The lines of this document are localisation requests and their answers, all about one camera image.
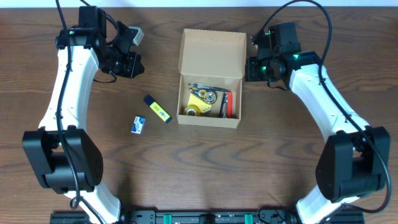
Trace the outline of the yellow highlighter marker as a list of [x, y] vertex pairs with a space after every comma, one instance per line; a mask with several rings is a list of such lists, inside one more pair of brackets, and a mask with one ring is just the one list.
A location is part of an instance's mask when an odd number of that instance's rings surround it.
[[144, 97], [144, 102], [150, 107], [150, 109], [165, 123], [169, 123], [172, 120], [171, 115], [161, 107], [158, 102], [153, 99], [150, 95]]

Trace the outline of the brown cardboard box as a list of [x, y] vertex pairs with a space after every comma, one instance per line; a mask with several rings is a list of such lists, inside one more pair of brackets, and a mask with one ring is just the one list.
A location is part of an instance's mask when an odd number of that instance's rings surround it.
[[[178, 70], [177, 121], [179, 124], [237, 128], [241, 120], [242, 87], [246, 59], [246, 34], [215, 30], [185, 29], [182, 34]], [[233, 94], [232, 118], [220, 118], [222, 91], [209, 113], [183, 114], [190, 96], [188, 83], [226, 88]]]

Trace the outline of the red black stapler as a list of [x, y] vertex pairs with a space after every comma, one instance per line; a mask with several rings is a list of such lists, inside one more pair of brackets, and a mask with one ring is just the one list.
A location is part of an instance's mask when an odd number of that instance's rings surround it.
[[219, 112], [220, 118], [232, 118], [233, 116], [233, 94], [229, 92], [224, 92], [221, 100], [221, 107]]

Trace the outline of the black pen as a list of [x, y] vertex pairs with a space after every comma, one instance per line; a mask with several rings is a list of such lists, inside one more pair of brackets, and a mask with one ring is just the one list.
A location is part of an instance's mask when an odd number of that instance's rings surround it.
[[215, 86], [206, 86], [206, 85], [200, 85], [197, 83], [188, 83], [188, 86], [194, 87], [194, 88], [199, 88], [199, 89], [206, 89], [206, 90], [211, 90], [211, 91], [222, 91], [222, 92], [230, 92], [230, 90], [226, 88], [220, 88], [220, 87], [215, 87]]

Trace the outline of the blue white staples box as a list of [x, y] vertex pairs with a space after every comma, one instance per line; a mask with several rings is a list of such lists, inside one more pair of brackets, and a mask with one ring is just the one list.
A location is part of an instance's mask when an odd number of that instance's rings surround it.
[[131, 132], [134, 133], [134, 134], [141, 134], [145, 122], [146, 122], [145, 117], [143, 117], [143, 116], [136, 116], [136, 117], [134, 118], [134, 122], [133, 122], [133, 125], [132, 125], [132, 128], [131, 128]]

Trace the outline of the yellow sticky note pad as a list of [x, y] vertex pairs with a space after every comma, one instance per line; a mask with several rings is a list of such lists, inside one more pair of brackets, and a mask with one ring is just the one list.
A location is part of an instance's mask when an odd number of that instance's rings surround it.
[[203, 100], [201, 100], [198, 96], [196, 96], [193, 93], [190, 93], [187, 106], [196, 106], [200, 114], [209, 113], [212, 109], [211, 104], [205, 103]]

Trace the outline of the correction tape dispenser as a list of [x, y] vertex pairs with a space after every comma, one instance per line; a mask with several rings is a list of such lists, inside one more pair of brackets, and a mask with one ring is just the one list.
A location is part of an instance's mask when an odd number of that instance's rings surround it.
[[198, 98], [200, 101], [208, 105], [214, 104], [217, 100], [217, 94], [215, 91], [203, 88], [190, 88], [189, 91], [195, 98]]

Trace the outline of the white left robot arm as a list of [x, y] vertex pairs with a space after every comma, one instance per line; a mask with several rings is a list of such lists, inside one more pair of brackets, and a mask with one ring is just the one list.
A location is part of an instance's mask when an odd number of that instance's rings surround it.
[[49, 106], [39, 127], [22, 138], [41, 187], [67, 196], [91, 223], [131, 221], [103, 181], [103, 156], [87, 133], [86, 118], [97, 72], [113, 78], [144, 72], [141, 56], [131, 51], [143, 36], [96, 6], [80, 7], [78, 24], [63, 27], [55, 40], [58, 71]]

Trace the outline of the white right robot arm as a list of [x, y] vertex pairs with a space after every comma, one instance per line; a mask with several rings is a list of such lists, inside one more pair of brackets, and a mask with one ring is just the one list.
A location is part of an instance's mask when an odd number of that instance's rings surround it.
[[298, 223], [324, 223], [373, 192], [391, 192], [387, 170], [390, 136], [360, 117], [331, 82], [321, 58], [303, 51], [295, 24], [274, 25], [251, 38], [257, 56], [246, 62], [246, 81], [282, 81], [296, 94], [318, 125], [325, 146], [316, 186], [295, 205]]

